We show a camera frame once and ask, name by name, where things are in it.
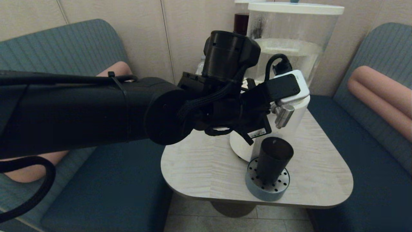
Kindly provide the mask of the black plastic cup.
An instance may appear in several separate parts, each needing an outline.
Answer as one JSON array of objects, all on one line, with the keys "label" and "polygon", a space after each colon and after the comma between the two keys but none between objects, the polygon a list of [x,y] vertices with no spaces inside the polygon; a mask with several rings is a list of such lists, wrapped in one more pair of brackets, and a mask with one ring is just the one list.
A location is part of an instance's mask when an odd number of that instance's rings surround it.
[{"label": "black plastic cup", "polygon": [[257,177],[264,185],[277,181],[294,155],[292,145],[282,138],[263,139],[257,160]]}]

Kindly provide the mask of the clear water dispenser white base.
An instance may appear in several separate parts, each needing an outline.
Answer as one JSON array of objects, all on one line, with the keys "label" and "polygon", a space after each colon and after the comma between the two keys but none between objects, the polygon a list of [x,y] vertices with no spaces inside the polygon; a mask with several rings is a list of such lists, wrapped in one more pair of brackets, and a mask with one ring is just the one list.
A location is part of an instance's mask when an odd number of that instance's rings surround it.
[{"label": "clear water dispenser white base", "polygon": [[[254,79],[256,85],[263,82],[270,57],[284,54],[290,60],[293,70],[302,72],[301,80],[304,78],[309,88],[320,57],[328,45],[339,16],[344,12],[344,7],[297,1],[235,0],[236,8],[239,8],[239,4],[246,4],[246,35],[255,40],[261,48],[258,64],[246,71],[245,79]],[[249,162],[258,156],[259,145],[265,137],[277,136],[290,140],[303,119],[309,101],[310,96],[306,96],[286,103],[294,107],[294,111],[282,128],[276,127],[277,115],[271,112],[267,117],[272,133],[253,139],[254,144],[251,146],[238,133],[231,132],[229,142],[233,152]]]}]

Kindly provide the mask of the small clear bottle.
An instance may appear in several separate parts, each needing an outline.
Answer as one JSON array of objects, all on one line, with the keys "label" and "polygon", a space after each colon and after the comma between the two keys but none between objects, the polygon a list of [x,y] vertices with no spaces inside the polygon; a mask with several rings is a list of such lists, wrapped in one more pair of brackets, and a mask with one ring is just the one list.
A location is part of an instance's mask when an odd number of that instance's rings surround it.
[{"label": "small clear bottle", "polygon": [[197,66],[197,70],[196,70],[196,73],[195,73],[196,75],[202,75],[203,67],[204,67],[204,64],[205,64],[205,59],[206,59],[206,56],[202,55],[200,63]]}]

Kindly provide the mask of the round blue drip tray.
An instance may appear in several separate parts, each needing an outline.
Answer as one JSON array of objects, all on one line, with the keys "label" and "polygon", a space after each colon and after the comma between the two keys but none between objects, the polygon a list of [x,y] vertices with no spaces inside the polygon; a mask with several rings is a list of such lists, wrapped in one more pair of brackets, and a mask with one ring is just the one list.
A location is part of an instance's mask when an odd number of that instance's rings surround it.
[{"label": "round blue drip tray", "polygon": [[258,158],[250,160],[245,174],[245,184],[249,192],[256,198],[274,202],[278,201],[290,185],[290,175],[285,168],[276,181],[263,182],[257,175]]}]

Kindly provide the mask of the dark drink dispenser white base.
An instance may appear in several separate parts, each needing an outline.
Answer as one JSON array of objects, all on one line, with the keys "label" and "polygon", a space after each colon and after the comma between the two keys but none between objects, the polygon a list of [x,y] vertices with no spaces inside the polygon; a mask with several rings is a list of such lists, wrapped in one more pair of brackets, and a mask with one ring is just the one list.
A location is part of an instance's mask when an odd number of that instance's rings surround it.
[{"label": "dark drink dispenser white base", "polygon": [[250,0],[235,0],[235,14],[233,31],[237,34],[246,36],[248,30]]}]

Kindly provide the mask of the teal bench seat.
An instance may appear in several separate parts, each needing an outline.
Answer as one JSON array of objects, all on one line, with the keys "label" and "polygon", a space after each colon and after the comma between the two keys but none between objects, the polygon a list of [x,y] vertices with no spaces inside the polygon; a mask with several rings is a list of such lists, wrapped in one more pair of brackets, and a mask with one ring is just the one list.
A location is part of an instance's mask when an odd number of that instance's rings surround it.
[{"label": "teal bench seat", "polygon": [[412,232],[412,142],[348,90],[368,66],[412,90],[412,25],[385,23],[362,41],[332,96],[311,95],[308,110],[353,176],[350,197],[308,210],[315,232]]},{"label": "teal bench seat", "polygon": [[[118,61],[129,63],[126,49],[101,19],[0,42],[0,70],[97,75]],[[163,151],[150,140],[72,150],[46,197],[0,232],[163,232],[172,196]]]}]

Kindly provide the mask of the pink bolster cushion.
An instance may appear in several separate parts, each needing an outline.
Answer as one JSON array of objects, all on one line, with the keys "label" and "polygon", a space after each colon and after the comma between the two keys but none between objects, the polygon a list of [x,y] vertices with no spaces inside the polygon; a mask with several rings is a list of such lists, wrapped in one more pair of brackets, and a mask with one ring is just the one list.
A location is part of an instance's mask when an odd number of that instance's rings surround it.
[{"label": "pink bolster cushion", "polygon": [[368,67],[356,68],[347,88],[363,104],[412,143],[412,90]]},{"label": "pink bolster cushion", "polygon": [[[97,77],[106,77],[108,72],[114,72],[116,76],[119,75],[132,75],[132,70],[126,62],[119,61],[112,66],[106,68]],[[40,154],[38,157],[42,157],[50,161],[53,165],[57,165],[64,157],[67,156],[69,150],[51,152],[46,154]],[[43,178],[46,175],[46,169],[42,165],[32,165],[25,168],[21,168],[15,171],[4,173],[8,178],[19,183],[31,183]]]}]

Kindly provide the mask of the round table pedestal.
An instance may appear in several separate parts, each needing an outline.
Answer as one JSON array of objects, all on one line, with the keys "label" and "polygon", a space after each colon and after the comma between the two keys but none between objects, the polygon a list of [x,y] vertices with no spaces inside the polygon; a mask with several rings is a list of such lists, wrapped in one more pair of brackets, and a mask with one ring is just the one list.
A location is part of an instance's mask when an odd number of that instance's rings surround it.
[{"label": "round table pedestal", "polygon": [[244,217],[256,208],[255,204],[235,204],[216,201],[211,201],[210,203],[216,211],[231,218]]}]

